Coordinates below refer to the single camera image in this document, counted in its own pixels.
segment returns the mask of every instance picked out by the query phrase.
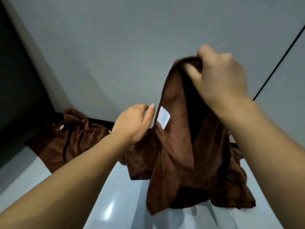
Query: forearm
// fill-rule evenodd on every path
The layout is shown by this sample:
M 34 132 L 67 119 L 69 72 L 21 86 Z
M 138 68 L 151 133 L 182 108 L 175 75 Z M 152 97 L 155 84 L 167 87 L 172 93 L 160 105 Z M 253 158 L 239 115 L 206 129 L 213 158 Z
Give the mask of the forearm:
M 83 228 L 128 141 L 108 135 L 0 215 L 0 228 Z
M 232 104 L 218 115 L 245 155 L 282 225 L 304 225 L 305 150 L 249 99 Z

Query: skin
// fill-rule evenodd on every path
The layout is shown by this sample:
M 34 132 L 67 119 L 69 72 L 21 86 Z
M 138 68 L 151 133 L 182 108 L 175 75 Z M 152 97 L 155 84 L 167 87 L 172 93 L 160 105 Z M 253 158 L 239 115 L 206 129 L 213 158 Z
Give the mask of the skin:
M 305 225 L 305 151 L 247 96 L 245 71 L 231 54 L 198 51 L 202 74 L 185 70 L 207 105 L 231 131 L 284 228 Z M 22 196 L 0 214 L 0 228 L 83 228 L 118 158 L 148 130 L 155 106 L 135 105 L 112 133 Z

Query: tile grout line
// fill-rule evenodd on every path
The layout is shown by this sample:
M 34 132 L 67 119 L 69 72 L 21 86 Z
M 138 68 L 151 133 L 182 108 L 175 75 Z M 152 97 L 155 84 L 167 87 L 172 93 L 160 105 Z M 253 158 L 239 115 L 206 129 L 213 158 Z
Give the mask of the tile grout line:
M 270 78 L 272 77 L 272 75 L 275 73 L 276 69 L 280 66 L 281 62 L 284 60 L 284 58 L 286 57 L 286 55 L 289 53 L 289 51 L 291 50 L 291 48 L 294 46 L 294 44 L 296 43 L 296 41 L 299 39 L 299 37 L 301 36 L 301 34 L 303 33 L 303 31 L 305 30 L 305 25 L 303 26 L 303 28 L 301 29 L 301 31 L 298 33 L 298 35 L 296 36 L 296 38 L 294 39 L 294 41 L 292 42 L 292 44 L 289 46 L 288 50 L 285 52 L 285 54 L 283 55 L 283 57 L 280 59 L 280 61 L 278 62 L 278 64 L 276 65 L 276 67 L 273 69 L 272 73 L 269 75 L 269 77 L 267 78 L 267 80 L 265 81 L 265 83 L 262 85 L 262 87 L 259 89 L 259 91 L 257 92 L 257 94 L 255 95 L 255 97 L 253 98 L 253 101 L 257 98 L 257 96 L 261 93 L 261 91 L 263 90 L 263 88 L 265 87 L 265 85 L 268 83 L 268 81 L 270 80 Z

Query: brown garment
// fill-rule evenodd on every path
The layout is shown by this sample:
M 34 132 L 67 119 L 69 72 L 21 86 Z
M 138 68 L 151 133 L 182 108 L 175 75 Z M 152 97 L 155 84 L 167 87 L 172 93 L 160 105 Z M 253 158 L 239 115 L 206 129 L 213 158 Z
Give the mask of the brown garment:
M 255 199 L 240 167 L 242 154 L 229 145 L 228 131 L 199 96 L 182 65 L 199 71 L 197 57 L 176 61 L 164 84 L 160 104 L 170 119 L 156 121 L 121 162 L 132 180 L 150 179 L 146 205 L 151 214 L 211 200 L 220 207 L 252 208 Z
M 63 117 L 62 122 L 56 125 L 45 125 L 25 142 L 51 173 L 109 134 L 104 126 L 90 123 L 88 118 L 76 110 L 67 109 Z

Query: clothing label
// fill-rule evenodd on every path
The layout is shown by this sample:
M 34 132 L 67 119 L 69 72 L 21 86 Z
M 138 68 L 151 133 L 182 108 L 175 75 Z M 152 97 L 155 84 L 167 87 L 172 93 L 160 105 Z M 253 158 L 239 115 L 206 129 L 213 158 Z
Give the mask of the clothing label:
M 169 119 L 170 119 L 169 112 L 165 108 L 163 108 L 163 106 L 161 106 L 158 114 L 157 122 L 161 125 L 162 129 L 165 129 Z

